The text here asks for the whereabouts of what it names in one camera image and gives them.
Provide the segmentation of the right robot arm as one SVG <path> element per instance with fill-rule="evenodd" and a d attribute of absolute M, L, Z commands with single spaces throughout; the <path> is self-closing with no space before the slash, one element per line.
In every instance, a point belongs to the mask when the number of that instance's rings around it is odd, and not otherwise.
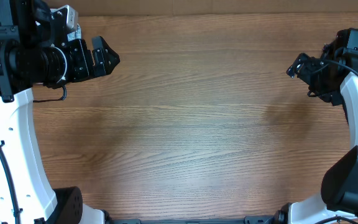
<path fill-rule="evenodd" d="M 358 221 L 358 29 L 340 30 L 320 57 L 298 55 L 287 70 L 308 85 L 308 96 L 341 105 L 350 150 L 324 175 L 316 195 L 284 205 L 267 223 L 357 223 Z"/>

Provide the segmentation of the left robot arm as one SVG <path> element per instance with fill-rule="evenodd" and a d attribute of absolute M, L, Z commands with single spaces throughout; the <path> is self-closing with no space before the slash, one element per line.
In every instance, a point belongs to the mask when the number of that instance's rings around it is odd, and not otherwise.
<path fill-rule="evenodd" d="M 44 1 L 0 1 L 0 223 L 111 223 L 78 187 L 53 188 L 35 134 L 32 88 L 65 89 L 112 73 L 119 55 L 100 37 L 88 49 L 78 13 Z"/>

